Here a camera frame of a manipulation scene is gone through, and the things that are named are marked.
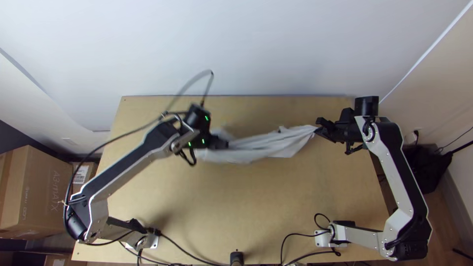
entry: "wooden table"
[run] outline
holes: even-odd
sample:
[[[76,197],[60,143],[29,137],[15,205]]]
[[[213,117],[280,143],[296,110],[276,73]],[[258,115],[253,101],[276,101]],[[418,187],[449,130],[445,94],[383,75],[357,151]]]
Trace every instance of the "wooden table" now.
[[[199,97],[182,97],[173,110],[185,110]],[[111,137],[153,120],[170,97],[123,97]],[[237,137],[286,127],[315,124],[319,116],[336,121],[351,98],[334,97],[208,97],[212,128],[224,127]],[[134,149],[145,132],[105,148],[99,172]],[[221,264],[238,249],[247,264],[278,264],[281,242],[289,233],[313,234],[313,216],[353,220],[357,226],[383,229],[388,212],[369,153],[345,155],[345,146],[315,137],[293,158],[271,158],[250,165],[200,161],[190,167],[180,157],[159,160],[109,198],[111,216],[137,218],[159,227],[184,249]],[[323,251],[312,237],[292,236],[284,261]],[[334,254],[312,256],[302,262],[378,260],[381,256],[355,244]],[[157,249],[144,256],[168,263],[200,264],[161,238]],[[136,263],[118,243],[107,246],[77,244],[74,260]]]

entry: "black cable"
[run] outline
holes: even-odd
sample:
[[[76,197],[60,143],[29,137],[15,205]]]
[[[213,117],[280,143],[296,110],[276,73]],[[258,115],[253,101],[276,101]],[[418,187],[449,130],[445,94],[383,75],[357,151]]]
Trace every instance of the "black cable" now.
[[[461,250],[459,250],[459,249],[454,248],[454,249],[452,249],[452,251],[455,252],[455,253],[457,253],[457,254],[460,255],[460,256],[463,256],[463,257],[465,257],[465,258],[467,258],[467,259],[473,261],[473,257],[472,257],[472,256],[466,254],[465,252],[463,252],[463,251],[461,251]]]
[[[280,262],[281,262],[281,265],[282,265],[282,251],[283,251],[283,248],[284,248],[284,242],[286,242],[286,239],[292,235],[300,235],[300,236],[307,236],[307,237],[316,237],[318,235],[322,235],[322,234],[325,234],[325,233],[329,233],[330,230],[328,231],[323,231],[322,233],[318,233],[318,234],[303,234],[303,233],[290,233],[288,234],[284,240],[282,241],[282,244],[281,244],[281,252],[279,253],[279,258],[280,258]]]
[[[315,224],[316,224],[320,229],[329,230],[328,228],[324,228],[324,227],[320,226],[320,224],[317,223],[317,216],[319,216],[319,215],[322,216],[322,217],[324,217],[325,219],[327,219],[327,221],[329,221],[329,223],[330,223],[330,219],[329,219],[327,216],[325,216],[325,214],[316,213],[316,214],[314,215],[314,222],[315,222]]]
[[[414,146],[417,146],[417,143],[419,142],[419,130],[414,130],[413,133],[416,136]]]
[[[458,136],[458,138],[454,139],[454,140],[453,140],[452,142],[450,142],[449,144],[447,144],[447,145],[445,145],[445,146],[442,146],[442,147],[438,148],[437,150],[435,150],[434,153],[441,153],[444,148],[446,148],[446,147],[448,147],[450,144],[456,142],[459,138],[463,137],[466,133],[470,132],[471,130],[473,130],[473,126],[472,126],[469,130],[463,132],[463,134],[461,134],[460,136]]]
[[[138,256],[136,257],[136,266],[139,266],[139,259],[141,259],[141,254],[143,253],[143,249],[141,248],[139,251],[138,251]]]
[[[363,264],[363,265],[366,265],[366,266],[371,266],[371,265],[369,265],[369,264],[366,263],[366,262],[359,262],[359,263],[361,263],[361,264]]]
[[[170,239],[169,237],[167,237],[166,235],[164,235],[163,233],[161,233],[161,236],[164,237],[165,239],[167,239],[169,242],[171,242],[174,246],[176,246],[178,249],[180,249],[184,254],[186,254],[187,256],[193,258],[194,260],[197,260],[197,261],[200,261],[202,263],[205,263],[205,264],[208,264],[208,265],[212,265],[212,266],[221,266],[219,264],[215,264],[215,263],[212,263],[212,262],[208,262],[208,261],[205,261],[205,260],[202,260],[202,259],[199,259],[197,258],[196,256],[190,254],[189,252],[187,252],[186,250],[184,250],[183,248],[181,248],[176,242],[174,242],[172,239]]]
[[[309,253],[309,254],[305,254],[303,256],[300,256],[296,259],[293,259],[290,263],[286,264],[285,266],[288,266],[288,265],[291,265],[293,263],[296,263],[304,258],[307,258],[307,257],[310,257],[310,256],[314,256],[314,255],[320,255],[320,254],[327,254],[327,253],[334,253],[336,256],[340,257],[341,256],[341,253],[336,251],[334,248],[332,248],[331,251],[319,251],[319,252],[313,252],[313,253]]]
[[[207,95],[208,95],[208,91],[210,90],[210,86],[212,86],[212,82],[213,82],[213,71],[210,71],[210,78],[208,79],[208,82],[207,82],[207,87],[205,89],[205,92],[202,96],[202,100],[201,100],[201,106],[203,107],[203,104],[205,103],[205,98],[207,98]]]
[[[414,232],[414,230],[416,228],[416,225],[419,223],[419,219],[415,219],[415,218],[413,218],[413,219],[414,219],[414,221],[412,222],[412,224],[409,226],[409,228],[401,236],[399,236],[398,238],[394,239],[393,241],[391,241],[389,243],[384,243],[384,248],[386,250],[392,249],[397,244],[399,244],[402,241],[406,240],[412,234],[412,232]]]
[[[149,262],[151,262],[151,263],[156,263],[156,264],[159,264],[159,265],[170,266],[170,264],[162,263],[162,262],[157,262],[157,261],[154,261],[154,260],[145,258],[145,257],[143,257],[142,255],[138,255],[138,254],[136,254],[135,252],[129,250],[122,242],[119,242],[119,243],[120,243],[120,245],[121,245],[126,251],[130,252],[131,254],[133,254],[134,256],[136,256],[138,259],[142,259],[142,260],[149,261]]]
[[[196,155],[194,153],[194,149],[190,148],[189,153],[191,154],[192,162],[187,158],[187,155],[184,153],[183,150],[179,152],[179,155],[190,165],[190,166],[195,166],[197,164],[197,159]]]
[[[64,200],[64,208],[63,208],[63,222],[64,222],[64,227],[66,229],[66,232],[69,234],[70,237],[72,237],[74,240],[77,240],[73,235],[72,233],[70,232],[69,230],[69,226],[67,224],[68,222],[68,218],[66,217],[67,216],[67,208],[68,208],[68,205],[70,204],[69,202],[69,198],[70,198],[70,191],[72,189],[72,181],[75,177],[75,175],[77,174],[77,172],[79,171],[80,167],[84,164],[84,162],[86,162],[94,153],[96,153],[98,150],[102,149],[103,147],[107,146],[108,144],[112,143],[112,142],[115,142],[123,137],[126,137],[126,136],[129,136],[131,134],[134,134],[138,131],[141,131],[149,126],[151,126],[152,124],[158,122],[158,121],[161,121],[165,116],[169,115],[169,114],[180,114],[182,112],[169,112],[169,110],[172,108],[172,106],[175,104],[175,102],[177,101],[177,98],[179,98],[179,96],[181,96],[183,93],[185,93],[194,83],[196,83],[198,80],[200,80],[201,78],[207,76],[207,75],[211,75],[210,79],[209,79],[209,82],[207,84],[207,88],[205,89],[205,93],[204,93],[204,96],[202,98],[202,101],[201,101],[201,105],[203,106],[203,102],[205,101],[205,97],[207,96],[208,94],[208,91],[210,90],[210,86],[212,85],[212,81],[213,81],[213,71],[208,69],[208,70],[204,70],[202,72],[200,72],[199,74],[197,74],[196,76],[194,76],[193,78],[191,78],[186,84],[184,84],[184,86],[179,90],[179,92],[172,98],[171,102],[167,105],[167,107],[165,108],[165,111],[163,113],[160,114],[159,117],[157,117],[156,119],[154,119],[153,121],[149,122],[148,124],[146,125],[143,125],[135,130],[132,130],[130,132],[127,132],[125,134],[122,134],[116,138],[113,138],[107,142],[105,142],[104,144],[100,145],[99,147],[95,148],[93,151],[91,151],[89,154],[87,154],[79,163],[79,165],[77,166],[77,168],[75,169],[74,173],[72,174],[70,180],[69,180],[69,184],[68,184],[68,188],[66,190],[66,197],[65,197],[65,200]]]
[[[133,233],[133,232],[134,232],[133,230],[130,230],[130,231],[127,232],[126,234],[124,234],[124,235],[122,235],[122,236],[120,236],[120,237],[118,237],[118,238],[116,238],[116,239],[114,239],[114,240],[111,240],[111,241],[109,241],[109,242],[97,243],[97,244],[90,243],[90,244],[86,244],[86,245],[88,245],[88,246],[105,246],[105,245],[111,244],[111,243],[113,243],[113,242],[117,242],[117,241],[119,241],[120,239],[126,237],[127,235],[129,235],[129,234],[131,234],[131,233]]]

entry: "wire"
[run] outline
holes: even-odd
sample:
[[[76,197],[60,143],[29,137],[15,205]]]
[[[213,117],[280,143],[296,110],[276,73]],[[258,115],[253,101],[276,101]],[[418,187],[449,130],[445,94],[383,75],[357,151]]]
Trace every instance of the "wire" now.
[[[208,91],[210,90],[210,86],[212,85],[212,81],[213,81],[213,77],[214,77],[214,74],[213,74],[213,71],[210,70],[210,69],[207,69],[207,70],[204,70],[200,73],[198,73],[197,75],[195,75],[193,78],[191,78],[188,82],[186,82],[186,84],[184,84],[184,86],[179,90],[179,92],[172,98],[171,102],[167,105],[167,107],[165,108],[164,112],[160,114],[159,117],[157,117],[156,119],[154,119],[153,121],[149,122],[148,124],[146,125],[143,125],[137,129],[134,129],[130,132],[127,132],[125,134],[122,134],[116,138],[113,138],[107,142],[105,142],[104,144],[100,145],[99,147],[95,148],[93,151],[91,151],[89,154],[87,154],[79,163],[79,165],[77,166],[77,168],[75,169],[74,173],[72,174],[70,180],[69,180],[69,183],[68,183],[68,188],[66,190],[66,198],[64,200],[64,208],[63,208],[63,222],[64,222],[64,227],[66,229],[66,232],[69,234],[70,237],[72,237],[73,239],[77,240],[77,238],[75,238],[72,233],[70,232],[69,230],[69,226],[68,226],[68,218],[67,218],[67,209],[68,209],[68,205],[70,204],[69,202],[69,198],[70,198],[70,191],[72,189],[72,181],[75,177],[75,175],[77,174],[77,172],[79,171],[80,167],[84,164],[84,162],[86,162],[94,153],[96,153],[98,150],[102,149],[103,147],[107,146],[108,144],[112,143],[112,142],[115,142],[123,137],[126,137],[126,136],[129,136],[131,134],[134,134],[138,131],[141,131],[149,126],[151,126],[152,124],[162,120],[165,116],[167,116],[168,114],[180,114],[182,112],[169,112],[169,110],[174,106],[174,104],[176,103],[177,99],[179,98],[179,96],[181,96],[183,93],[185,93],[194,83],[196,83],[198,80],[200,80],[201,78],[207,76],[207,75],[211,75],[211,77],[209,78],[209,82],[207,84],[207,87],[205,89],[205,93],[204,93],[204,96],[202,98],[202,101],[201,101],[201,105],[203,106],[203,103],[205,101],[205,97],[207,96],[208,94]]]
[[[210,78],[208,79],[207,88],[205,89],[205,93],[203,94],[202,100],[201,100],[202,107],[205,102],[205,98],[207,98],[208,91],[210,90],[210,86],[212,86],[212,82],[213,82],[213,71],[210,71]]]
[[[282,265],[282,251],[283,251],[283,248],[284,248],[284,242],[286,242],[286,239],[292,235],[300,235],[300,236],[307,236],[307,237],[315,237],[315,236],[318,236],[318,235],[323,235],[325,233],[329,233],[330,230],[328,231],[323,231],[322,233],[318,233],[318,234],[303,234],[303,233],[290,233],[288,234],[284,240],[282,241],[282,244],[281,244],[281,252],[279,253],[279,258],[280,258],[280,262],[281,262],[281,265]]]
[[[327,216],[325,216],[325,214],[316,213],[316,214],[314,215],[314,222],[315,222],[315,224],[316,224],[320,229],[329,230],[328,228],[322,227],[322,226],[320,226],[320,224],[317,223],[317,216],[319,216],[319,215],[322,216],[322,217],[324,217],[325,219],[327,219],[327,221],[329,221],[329,223],[330,223],[330,219],[329,219]]]
[[[122,242],[119,242],[119,244],[120,244],[126,251],[130,252],[131,254],[133,254],[134,256],[136,256],[138,259],[142,259],[142,260],[145,260],[145,261],[149,261],[149,262],[151,262],[151,263],[156,263],[156,264],[158,264],[158,265],[170,266],[170,264],[162,263],[162,262],[157,262],[157,261],[154,261],[154,260],[145,258],[145,257],[143,257],[142,255],[136,254],[135,252],[129,250]]]
[[[165,239],[167,239],[169,242],[171,242],[172,244],[174,244],[174,246],[176,246],[178,249],[180,249],[184,254],[186,254],[187,256],[193,258],[194,260],[197,260],[197,261],[200,261],[202,263],[205,263],[205,264],[208,264],[208,265],[212,265],[212,266],[221,266],[219,264],[215,264],[215,263],[212,263],[212,262],[208,262],[208,261],[205,261],[205,260],[202,260],[202,259],[199,259],[197,258],[196,256],[190,254],[189,252],[187,252],[186,250],[184,250],[183,248],[181,248],[176,242],[174,242],[172,239],[170,239],[169,237],[167,237],[166,235],[164,235],[163,233],[161,233],[161,236],[164,237]]]
[[[119,241],[120,239],[126,237],[127,235],[129,235],[129,234],[131,234],[131,233],[133,233],[133,232],[134,232],[133,230],[130,230],[130,231],[127,232],[126,234],[124,234],[124,235],[122,235],[122,236],[120,236],[120,237],[118,237],[118,238],[116,238],[116,239],[114,239],[114,240],[112,240],[112,241],[109,241],[109,242],[98,243],[98,244],[89,243],[89,244],[86,244],[86,245],[88,245],[88,246],[105,246],[105,245],[111,244],[111,243],[113,243],[113,242],[117,242],[117,241]]]
[[[459,138],[463,137],[466,133],[470,132],[471,130],[473,130],[473,126],[472,126],[469,130],[463,132],[463,134],[461,134],[460,136],[458,136],[458,138],[454,139],[454,140],[453,140],[452,142],[450,142],[449,144],[447,144],[447,145],[445,145],[445,146],[443,146],[443,147],[440,147],[440,148],[438,148],[437,150],[435,150],[434,153],[441,153],[444,148],[446,148],[446,147],[448,147],[450,144],[456,142]]]
[[[141,248],[139,251],[138,251],[138,256],[136,257],[136,266],[139,266],[139,259],[141,259],[141,254],[143,253],[143,249]]]
[[[334,248],[332,248],[331,251],[319,251],[319,252],[313,252],[313,253],[309,253],[309,254],[305,254],[303,256],[300,256],[296,259],[293,259],[290,263],[286,264],[285,266],[287,265],[291,265],[293,263],[296,263],[304,258],[307,258],[307,257],[310,257],[310,256],[314,256],[314,255],[320,255],[320,254],[327,254],[327,253],[334,253],[336,256],[340,257],[341,256],[341,253],[336,251]]]

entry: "white cloth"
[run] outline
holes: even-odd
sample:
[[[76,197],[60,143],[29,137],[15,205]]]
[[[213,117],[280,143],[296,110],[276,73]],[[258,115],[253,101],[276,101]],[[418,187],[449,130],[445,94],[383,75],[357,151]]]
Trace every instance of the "white cloth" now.
[[[214,163],[248,164],[265,157],[289,158],[294,156],[314,136],[317,127],[306,125],[292,128],[279,127],[278,131],[235,139],[223,129],[212,134],[229,141],[225,150],[196,149],[197,159]]]

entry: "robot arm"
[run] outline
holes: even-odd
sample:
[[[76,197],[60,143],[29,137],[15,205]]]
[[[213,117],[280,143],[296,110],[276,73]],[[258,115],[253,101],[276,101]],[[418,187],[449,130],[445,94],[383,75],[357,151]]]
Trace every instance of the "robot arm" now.
[[[178,129],[173,125],[176,122],[180,124]],[[157,124],[137,148],[72,195],[66,215],[69,234],[78,242],[86,244],[91,244],[97,238],[120,238],[120,241],[127,242],[137,251],[141,248],[156,248],[160,231],[144,228],[136,219],[125,222],[109,217],[107,199],[157,159],[182,155],[183,148],[226,148],[227,142],[212,136],[209,127],[210,113],[196,104],[191,105],[184,120],[176,115],[173,119]]]
[[[398,208],[382,231],[357,227],[353,221],[332,221],[329,225],[331,233],[316,236],[315,242],[322,247],[356,243],[375,249],[392,261],[421,259],[427,255],[432,232],[427,219],[427,205],[402,152],[401,131],[387,118],[377,117],[377,105],[378,97],[357,98],[355,110],[344,109],[339,121],[317,119],[322,127],[316,133],[333,142],[345,142],[348,155],[361,148],[374,153],[383,167]],[[353,149],[351,146],[355,142],[362,144]]]

